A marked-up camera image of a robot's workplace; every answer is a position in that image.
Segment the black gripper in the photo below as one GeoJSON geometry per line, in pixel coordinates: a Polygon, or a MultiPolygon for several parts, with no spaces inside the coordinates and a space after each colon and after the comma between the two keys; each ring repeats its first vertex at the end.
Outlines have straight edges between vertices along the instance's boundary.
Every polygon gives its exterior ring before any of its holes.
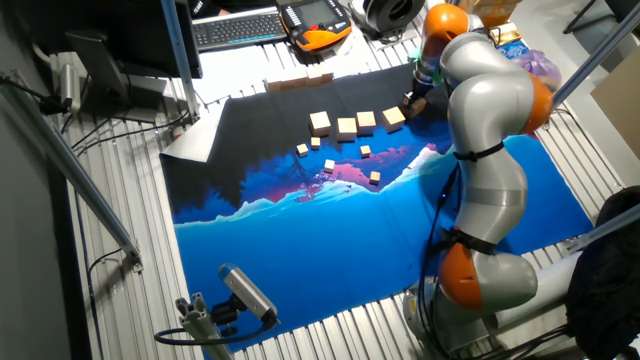
{"type": "Polygon", "coordinates": [[[431,100],[429,99],[429,94],[427,94],[432,89],[432,82],[421,82],[418,79],[413,79],[412,81],[412,90],[411,93],[405,93],[403,98],[403,104],[405,107],[409,107],[411,105],[411,101],[416,101],[419,98],[423,98],[425,102],[425,106],[429,106],[431,104],[431,100]]]}

